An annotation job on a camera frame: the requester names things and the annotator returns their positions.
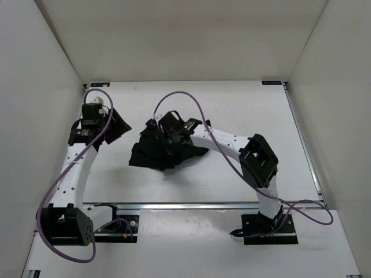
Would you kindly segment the black pleated skirt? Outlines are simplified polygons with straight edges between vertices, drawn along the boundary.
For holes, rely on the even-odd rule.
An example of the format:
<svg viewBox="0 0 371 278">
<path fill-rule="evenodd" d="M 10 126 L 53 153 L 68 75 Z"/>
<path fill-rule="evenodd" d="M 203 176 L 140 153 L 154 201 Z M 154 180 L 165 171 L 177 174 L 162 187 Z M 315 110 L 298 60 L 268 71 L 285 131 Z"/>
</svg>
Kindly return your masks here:
<svg viewBox="0 0 371 278">
<path fill-rule="evenodd" d="M 165 171 L 175 168 L 186 160 L 200 158 L 208 152 L 207 148 L 182 144 L 174 154 L 170 154 L 158 138 L 156 121 L 149 119 L 145 129 L 140 133 L 139 141 L 133 145 L 128 164 L 134 167 Z"/>
</svg>

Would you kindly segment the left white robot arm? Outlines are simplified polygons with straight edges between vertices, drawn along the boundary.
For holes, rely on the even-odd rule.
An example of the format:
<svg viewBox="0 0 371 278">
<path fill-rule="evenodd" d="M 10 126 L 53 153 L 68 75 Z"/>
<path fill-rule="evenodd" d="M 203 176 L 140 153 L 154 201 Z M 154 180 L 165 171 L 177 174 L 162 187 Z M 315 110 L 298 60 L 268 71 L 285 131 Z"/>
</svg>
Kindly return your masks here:
<svg viewBox="0 0 371 278">
<path fill-rule="evenodd" d="M 82 117 L 72 125 L 68 139 L 66 174 L 41 211 L 41 229 L 50 244 L 87 246 L 101 226 L 109 231 L 119 228 L 120 214 L 107 206 L 83 206 L 83 193 L 101 144 L 110 144 L 129 130 L 115 109 L 102 104 L 82 106 Z"/>
</svg>

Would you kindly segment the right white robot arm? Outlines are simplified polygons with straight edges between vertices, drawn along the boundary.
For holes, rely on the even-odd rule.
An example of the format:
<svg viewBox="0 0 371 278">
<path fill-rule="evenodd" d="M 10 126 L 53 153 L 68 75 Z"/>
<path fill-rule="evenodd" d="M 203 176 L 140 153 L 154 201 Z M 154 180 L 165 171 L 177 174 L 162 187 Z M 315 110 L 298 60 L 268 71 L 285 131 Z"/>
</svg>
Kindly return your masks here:
<svg viewBox="0 0 371 278">
<path fill-rule="evenodd" d="M 210 121 L 190 118 L 187 121 L 169 114 L 158 121 L 161 139 L 169 149 L 189 144 L 219 152 L 240 164 L 239 173 L 256 190 L 259 202 L 259 220 L 264 233 L 278 229 L 283 216 L 283 205 L 278 200 L 278 158 L 265 138 L 237 136 L 213 128 Z"/>
</svg>

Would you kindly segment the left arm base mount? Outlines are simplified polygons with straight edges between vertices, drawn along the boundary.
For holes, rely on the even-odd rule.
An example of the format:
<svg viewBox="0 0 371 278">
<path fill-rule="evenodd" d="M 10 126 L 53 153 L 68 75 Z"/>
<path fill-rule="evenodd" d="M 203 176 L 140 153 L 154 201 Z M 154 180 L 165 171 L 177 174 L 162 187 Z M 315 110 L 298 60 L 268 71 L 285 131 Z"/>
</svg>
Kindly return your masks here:
<svg viewBox="0 0 371 278">
<path fill-rule="evenodd" d="M 84 206 L 83 212 L 92 220 L 96 243 L 136 243 L 140 214 L 117 204 L 99 203 Z"/>
</svg>

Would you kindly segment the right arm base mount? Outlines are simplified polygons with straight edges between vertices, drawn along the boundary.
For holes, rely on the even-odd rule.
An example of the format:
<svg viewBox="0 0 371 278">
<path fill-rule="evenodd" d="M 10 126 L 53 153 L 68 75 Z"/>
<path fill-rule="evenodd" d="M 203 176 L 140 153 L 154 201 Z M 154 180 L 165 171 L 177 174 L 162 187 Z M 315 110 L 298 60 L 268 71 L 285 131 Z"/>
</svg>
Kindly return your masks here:
<svg viewBox="0 0 371 278">
<path fill-rule="evenodd" d="M 242 228 L 230 232 L 243 238 L 244 245 L 293 245 L 298 244 L 291 214 L 284 214 L 276 227 L 272 227 L 259 214 L 242 214 Z"/>
</svg>

